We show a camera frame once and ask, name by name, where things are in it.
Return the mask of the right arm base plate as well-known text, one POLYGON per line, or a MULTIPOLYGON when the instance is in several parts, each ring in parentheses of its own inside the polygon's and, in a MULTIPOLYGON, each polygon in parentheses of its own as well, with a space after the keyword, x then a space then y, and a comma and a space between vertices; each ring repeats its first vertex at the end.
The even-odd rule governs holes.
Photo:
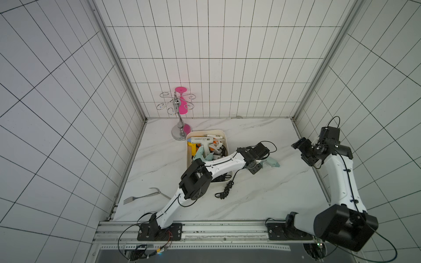
POLYGON ((268 237, 271 241, 312 241, 312 235, 288 227, 284 222, 266 223, 268 237))

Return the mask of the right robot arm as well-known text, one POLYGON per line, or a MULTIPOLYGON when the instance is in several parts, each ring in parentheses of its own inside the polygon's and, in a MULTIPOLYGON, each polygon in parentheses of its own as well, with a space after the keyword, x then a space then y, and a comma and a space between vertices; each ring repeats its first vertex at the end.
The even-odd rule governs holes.
POLYGON ((328 172, 331 186, 329 206, 319 206, 305 213, 291 212, 286 229, 295 234, 309 234, 323 241, 360 251, 378 229, 376 217, 368 215, 357 190, 350 147, 341 145, 340 129, 322 127, 318 142, 301 138, 292 145, 301 152, 309 166, 318 161, 328 172))

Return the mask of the mint green glue gun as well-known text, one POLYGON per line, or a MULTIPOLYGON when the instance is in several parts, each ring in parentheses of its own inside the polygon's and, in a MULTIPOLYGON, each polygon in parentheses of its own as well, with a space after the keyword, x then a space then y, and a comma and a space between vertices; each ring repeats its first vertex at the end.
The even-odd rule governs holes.
POLYGON ((203 146, 200 146, 197 149, 196 155, 193 157, 193 161, 195 160, 201 160, 203 162, 208 162, 208 161, 212 161, 213 160, 213 153, 208 154, 207 156, 205 156, 205 149, 203 146))

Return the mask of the white glue gun blue trigger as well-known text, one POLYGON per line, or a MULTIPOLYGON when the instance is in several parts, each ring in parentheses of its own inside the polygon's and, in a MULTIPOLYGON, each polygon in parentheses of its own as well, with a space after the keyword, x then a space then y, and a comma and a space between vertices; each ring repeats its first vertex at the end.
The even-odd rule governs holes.
POLYGON ((221 141, 222 139, 223 139, 222 136, 210 135, 210 136, 202 136, 202 137, 191 137, 187 139, 187 141, 192 144, 201 144, 204 149, 204 154, 207 156, 210 154, 209 145, 212 144, 214 141, 221 141))

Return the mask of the yellow glue gun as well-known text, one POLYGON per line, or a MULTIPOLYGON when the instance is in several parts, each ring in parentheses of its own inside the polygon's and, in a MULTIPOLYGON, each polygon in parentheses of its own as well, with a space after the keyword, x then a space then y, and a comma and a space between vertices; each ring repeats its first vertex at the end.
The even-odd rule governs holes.
POLYGON ((187 142, 188 148, 190 150, 191 156, 194 157, 197 152, 197 145, 191 142, 187 142))

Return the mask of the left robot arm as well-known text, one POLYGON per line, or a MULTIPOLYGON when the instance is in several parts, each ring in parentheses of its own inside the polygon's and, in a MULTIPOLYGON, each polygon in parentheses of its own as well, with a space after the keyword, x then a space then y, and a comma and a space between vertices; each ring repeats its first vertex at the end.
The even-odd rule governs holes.
POLYGON ((246 169, 255 174, 270 156, 270 150, 261 142, 255 146, 240 147, 236 152, 215 161, 194 160, 181 177, 179 187, 170 201, 148 221, 150 236, 167 230, 174 221, 174 215, 188 200, 196 201, 208 190, 211 182, 222 175, 237 173, 246 169))

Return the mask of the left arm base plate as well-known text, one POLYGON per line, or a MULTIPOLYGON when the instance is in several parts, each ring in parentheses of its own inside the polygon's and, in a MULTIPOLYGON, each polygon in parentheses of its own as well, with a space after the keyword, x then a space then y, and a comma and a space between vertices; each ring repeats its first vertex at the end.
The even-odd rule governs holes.
POLYGON ((142 223, 139 225, 138 241, 180 241, 182 238, 183 224, 172 224, 166 229, 161 229, 155 223, 142 223))

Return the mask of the white glue gun orange trigger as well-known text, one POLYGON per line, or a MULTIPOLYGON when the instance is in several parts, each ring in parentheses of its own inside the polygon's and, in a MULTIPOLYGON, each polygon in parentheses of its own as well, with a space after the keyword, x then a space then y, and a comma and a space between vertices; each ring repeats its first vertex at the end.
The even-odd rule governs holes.
POLYGON ((216 156, 225 157, 228 155, 228 150, 222 141, 214 141, 209 145, 209 150, 216 156))

